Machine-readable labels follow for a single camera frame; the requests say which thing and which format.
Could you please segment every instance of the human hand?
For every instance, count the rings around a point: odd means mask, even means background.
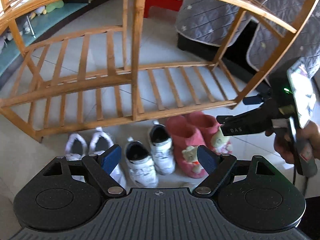
[[[266,131],[266,136],[273,134],[272,130]],[[298,138],[308,139],[313,148],[313,155],[316,159],[320,159],[320,127],[314,122],[310,121],[305,128],[297,130]],[[276,152],[285,160],[286,163],[294,163],[293,154],[289,149],[288,142],[290,137],[285,135],[280,137],[276,135],[273,147]]]

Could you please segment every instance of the wooden shoe rack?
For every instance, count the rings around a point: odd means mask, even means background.
[[[305,0],[301,11],[296,16],[292,23],[286,23],[283,20],[276,17],[267,8],[261,5],[256,0],[221,0],[230,4],[239,6],[239,11],[236,14],[236,18],[230,27],[227,36],[224,38],[222,45],[220,46],[214,60],[212,62],[175,62],[166,64],[150,64],[139,65],[139,50],[141,42],[141,32],[144,14],[145,0],[134,0],[133,5],[133,24],[132,24],[132,45],[131,45],[131,66],[126,64],[126,40],[127,40],[127,16],[128,16],[128,0],[123,0],[123,23],[119,26],[103,26],[95,29],[86,29],[77,32],[68,33],[66,35],[55,36],[45,41],[41,41],[30,46],[25,46],[17,28],[15,19],[25,13],[35,10],[40,6],[57,1],[57,0],[29,0],[24,4],[20,4],[23,0],[1,0],[3,6],[3,14],[0,16],[0,33],[2,33],[7,27],[12,32],[14,42],[16,43],[20,53],[22,54],[24,61],[21,67],[17,70],[17,78],[12,87],[10,96],[8,98],[0,99],[0,114],[5,116],[10,122],[21,129],[23,132],[31,136],[37,141],[41,141],[43,136],[66,133],[70,131],[79,131],[93,129],[96,126],[111,126],[119,125],[130,122],[136,122],[147,119],[168,117],[177,114],[185,114],[196,110],[204,110],[219,106],[235,107],[241,100],[268,75],[272,68],[279,62],[281,57],[286,53],[291,44],[295,41],[303,29],[308,18],[312,14],[313,9],[319,0]],[[227,45],[236,32],[242,18],[245,13],[250,13],[256,19],[258,19],[263,25],[265,25],[270,32],[275,35],[279,44],[273,51],[269,59],[265,62],[259,72],[248,82],[242,91],[239,91],[232,75],[226,68],[222,61],[222,56],[227,49]],[[286,29],[286,34],[281,35],[271,24],[274,22],[277,25]],[[114,57],[114,43],[113,34],[115,32],[122,32],[122,49],[123,49],[123,66],[115,67]],[[89,48],[90,35],[93,34],[106,35],[107,37],[107,62],[105,69],[97,70],[93,72],[86,71],[87,56]],[[69,40],[83,37],[83,44],[81,49],[81,57],[79,63],[79,70],[77,74],[69,76],[60,76],[61,66],[63,58],[66,53],[66,48]],[[57,58],[57,63],[54,68],[53,76],[51,80],[44,81],[40,74],[40,70],[44,63],[44,59],[49,50],[49,47],[54,43],[61,43],[61,49]],[[43,47],[42,54],[39,62],[34,64],[31,59],[31,55],[35,49]],[[223,101],[217,101],[211,94],[207,83],[204,80],[199,67],[206,67],[213,80],[216,82],[217,87],[223,95]],[[179,93],[177,91],[175,80],[170,74],[170,68],[178,68],[181,72],[188,90],[193,98],[193,104],[184,105],[180,100]],[[202,102],[199,100],[195,93],[195,89],[192,86],[188,75],[186,74],[186,68],[193,68],[195,75],[198,78],[198,82],[203,87],[207,101]],[[236,98],[227,98],[224,89],[217,76],[215,75],[215,68],[220,68],[226,77],[228,78],[231,87],[237,93]],[[25,69],[30,70],[32,73],[32,80],[28,85],[28,90],[23,93],[18,93],[21,77]],[[170,85],[172,94],[176,101],[176,108],[167,109],[163,106],[161,101],[161,94],[155,81],[154,70],[164,69],[165,76]],[[147,71],[150,79],[152,90],[156,99],[157,111],[147,112],[144,110],[141,103],[140,93],[138,89],[138,72]],[[121,103],[121,93],[119,86],[124,84],[131,85],[132,102],[131,102],[131,115],[124,116]],[[116,118],[105,118],[102,110],[102,97],[101,89],[104,87],[114,87],[114,96],[116,101]],[[84,122],[83,105],[84,105],[84,91],[95,90],[96,95],[96,120],[90,122]],[[65,106],[66,95],[69,93],[77,93],[77,113],[76,122],[72,124],[65,124]],[[50,105],[53,97],[60,97],[60,118],[59,123],[50,126],[48,123],[48,116],[50,111]],[[43,127],[39,130],[34,129],[34,115],[37,101],[46,99]],[[30,104],[28,121],[23,120],[18,114],[16,114],[11,108],[22,104]]]

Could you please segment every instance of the quilted bedspread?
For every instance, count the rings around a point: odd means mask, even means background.
[[[269,8],[277,17],[291,23],[301,10],[305,0],[258,1]],[[220,46],[238,10],[239,7],[218,0],[183,0],[177,16],[176,29],[178,33],[188,39]],[[234,43],[251,19],[252,16],[246,13],[229,45]],[[285,33],[282,27],[272,22],[270,24],[281,34]],[[320,5],[318,4],[304,29],[278,65],[293,57],[304,56],[306,57],[306,66],[308,66],[309,73],[313,76],[320,66],[319,29]],[[277,38],[266,27],[258,24],[254,38],[247,51],[248,64],[259,70],[277,45]]]

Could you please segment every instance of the red plastic stool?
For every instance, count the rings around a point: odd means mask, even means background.
[[[181,7],[182,2],[183,0],[146,0],[143,17],[148,18],[151,6],[157,6],[177,12]]]

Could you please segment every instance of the silver bolt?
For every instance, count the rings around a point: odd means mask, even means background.
[[[123,188],[117,187],[117,186],[110,187],[110,188],[108,188],[108,192],[113,195],[119,195],[123,192]]]
[[[211,189],[208,187],[197,187],[196,192],[201,195],[209,194]]]

